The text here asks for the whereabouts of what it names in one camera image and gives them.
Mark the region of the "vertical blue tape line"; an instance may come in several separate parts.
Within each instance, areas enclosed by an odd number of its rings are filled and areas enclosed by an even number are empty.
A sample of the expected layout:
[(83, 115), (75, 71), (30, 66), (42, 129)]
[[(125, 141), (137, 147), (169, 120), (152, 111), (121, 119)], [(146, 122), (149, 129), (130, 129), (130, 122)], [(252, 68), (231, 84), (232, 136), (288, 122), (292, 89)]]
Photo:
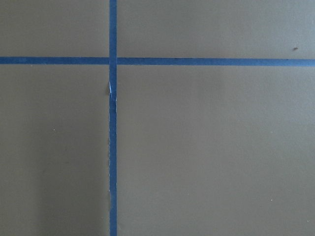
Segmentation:
[(109, 2), (109, 233), (117, 235), (117, 1)]

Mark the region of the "horizontal blue tape line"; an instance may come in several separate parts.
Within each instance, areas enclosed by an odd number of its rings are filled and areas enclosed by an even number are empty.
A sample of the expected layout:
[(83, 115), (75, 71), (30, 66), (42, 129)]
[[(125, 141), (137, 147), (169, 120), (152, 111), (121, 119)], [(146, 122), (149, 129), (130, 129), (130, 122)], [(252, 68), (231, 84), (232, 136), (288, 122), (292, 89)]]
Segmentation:
[(1, 57), (1, 64), (44, 65), (193, 65), (193, 66), (295, 66), (314, 67), (314, 59), (232, 59), (232, 58), (117, 58), (107, 57)]

